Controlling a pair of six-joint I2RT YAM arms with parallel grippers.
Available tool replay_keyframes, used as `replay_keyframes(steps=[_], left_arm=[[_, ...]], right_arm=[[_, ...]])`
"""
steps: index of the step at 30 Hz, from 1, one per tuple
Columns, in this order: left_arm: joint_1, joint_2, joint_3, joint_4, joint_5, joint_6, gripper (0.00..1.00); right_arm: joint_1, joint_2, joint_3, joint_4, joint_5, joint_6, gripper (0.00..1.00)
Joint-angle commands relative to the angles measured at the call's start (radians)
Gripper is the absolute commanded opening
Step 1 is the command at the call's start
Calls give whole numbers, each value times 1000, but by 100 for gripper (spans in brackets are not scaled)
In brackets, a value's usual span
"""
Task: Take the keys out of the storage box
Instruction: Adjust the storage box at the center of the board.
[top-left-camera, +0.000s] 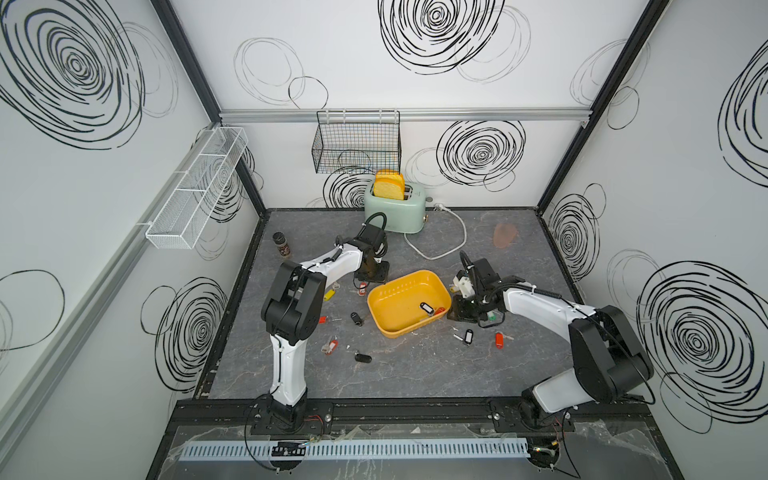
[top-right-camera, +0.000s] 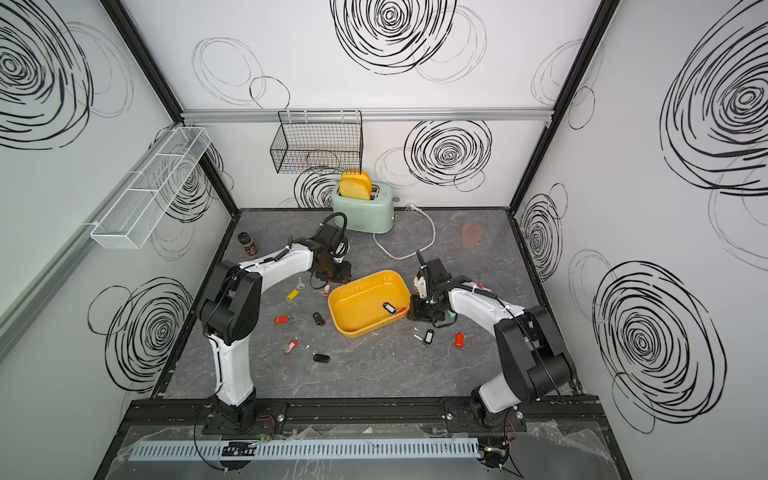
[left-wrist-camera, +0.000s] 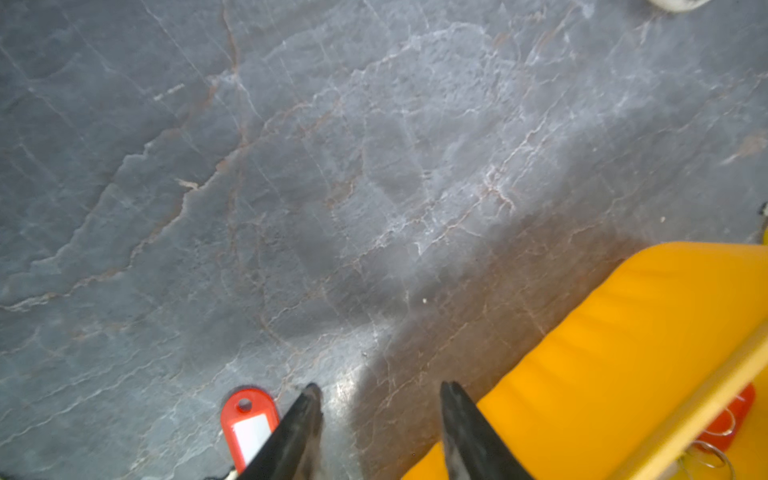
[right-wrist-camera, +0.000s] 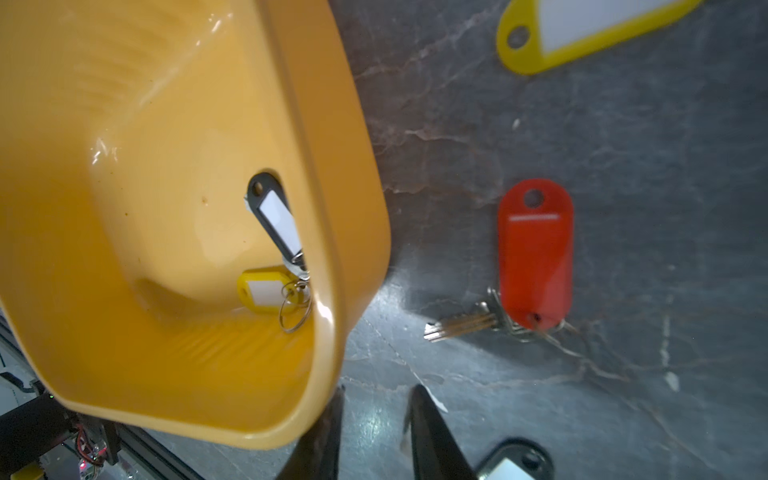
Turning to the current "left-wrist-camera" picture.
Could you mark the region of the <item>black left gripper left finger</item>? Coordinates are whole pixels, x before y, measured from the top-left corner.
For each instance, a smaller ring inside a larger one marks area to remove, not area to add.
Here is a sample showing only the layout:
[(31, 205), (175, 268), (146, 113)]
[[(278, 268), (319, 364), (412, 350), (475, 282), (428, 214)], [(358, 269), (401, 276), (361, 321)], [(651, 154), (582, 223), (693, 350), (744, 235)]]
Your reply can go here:
[(307, 384), (238, 479), (319, 479), (322, 400), (321, 388), (316, 383)]

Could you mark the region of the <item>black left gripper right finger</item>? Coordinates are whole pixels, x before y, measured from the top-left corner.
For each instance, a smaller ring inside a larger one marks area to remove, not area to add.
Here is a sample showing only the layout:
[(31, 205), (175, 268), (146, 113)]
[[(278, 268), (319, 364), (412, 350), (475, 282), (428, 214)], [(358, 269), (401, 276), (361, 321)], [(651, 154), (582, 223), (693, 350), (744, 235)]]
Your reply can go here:
[(442, 382), (439, 398), (444, 460), (451, 480), (533, 479), (458, 382)]

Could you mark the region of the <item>red windowed tag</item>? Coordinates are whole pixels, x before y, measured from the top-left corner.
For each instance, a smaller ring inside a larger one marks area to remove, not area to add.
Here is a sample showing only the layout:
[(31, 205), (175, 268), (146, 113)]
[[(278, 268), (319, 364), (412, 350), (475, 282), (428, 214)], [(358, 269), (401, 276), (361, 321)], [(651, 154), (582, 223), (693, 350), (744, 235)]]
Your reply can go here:
[(279, 422), (273, 398), (262, 389), (243, 387), (229, 395), (220, 424), (238, 474), (245, 471)]

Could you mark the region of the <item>yellow plastic storage box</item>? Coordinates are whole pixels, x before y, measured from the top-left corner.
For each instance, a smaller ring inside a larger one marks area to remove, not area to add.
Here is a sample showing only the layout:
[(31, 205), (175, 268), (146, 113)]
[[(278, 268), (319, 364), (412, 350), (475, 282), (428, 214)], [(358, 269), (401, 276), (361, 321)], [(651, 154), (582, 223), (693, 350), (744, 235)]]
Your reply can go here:
[[(752, 382), (726, 452), (697, 437)], [(478, 409), (536, 479), (763, 479), (767, 250), (673, 242), (622, 263)]]

